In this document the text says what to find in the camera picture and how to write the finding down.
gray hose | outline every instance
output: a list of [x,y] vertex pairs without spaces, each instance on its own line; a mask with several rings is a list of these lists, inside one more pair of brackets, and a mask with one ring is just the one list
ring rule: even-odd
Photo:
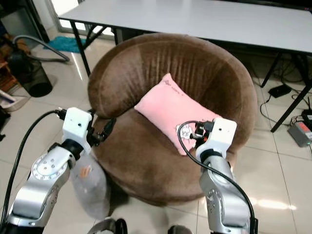
[[67,57],[65,54],[61,53],[60,51],[52,48],[50,45],[48,45],[47,43],[35,38],[35,37],[32,37],[32,36],[28,36],[28,35],[19,35],[19,36],[16,36],[14,37],[13,39],[13,44],[16,45],[17,44],[17,41],[19,39],[22,39],[22,38],[26,38],[26,39],[30,39],[30,40],[34,40],[36,42],[38,42],[39,44],[47,47],[49,50],[53,51],[54,53],[56,53],[57,55],[61,56],[63,59],[61,58],[38,58],[38,57],[35,57],[33,55],[27,55],[28,57],[32,58],[32,59],[35,59],[35,60],[40,60],[40,61],[44,61],[44,62],[69,62],[70,59],[69,57]]

black trash can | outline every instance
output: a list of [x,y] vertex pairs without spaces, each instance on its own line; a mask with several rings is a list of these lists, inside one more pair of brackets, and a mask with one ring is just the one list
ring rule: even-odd
[[42,97],[52,91],[52,84],[41,62],[28,57],[24,51],[15,49],[8,57],[8,66],[32,97]]

